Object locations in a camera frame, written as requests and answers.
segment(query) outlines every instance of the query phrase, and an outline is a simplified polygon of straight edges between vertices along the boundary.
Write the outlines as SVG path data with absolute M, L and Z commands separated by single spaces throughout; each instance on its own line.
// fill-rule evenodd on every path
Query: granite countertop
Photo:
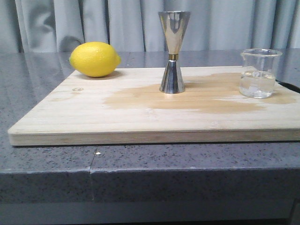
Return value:
M 240 52 L 181 52 L 180 66 L 238 66 Z M 283 52 L 277 79 L 300 86 L 300 49 Z M 282 199 L 286 216 L 300 198 L 300 142 L 12 147 L 7 129 L 73 72 L 69 56 L 0 54 L 0 214 L 21 203 Z M 165 67 L 167 52 L 120 56 L 120 68 Z

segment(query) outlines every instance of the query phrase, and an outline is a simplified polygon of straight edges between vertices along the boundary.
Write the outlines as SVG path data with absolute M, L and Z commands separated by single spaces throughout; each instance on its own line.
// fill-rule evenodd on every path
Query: curtain fold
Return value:
M 2 0 L 0 53 L 166 51 L 159 11 L 191 11 L 182 51 L 300 48 L 300 0 Z

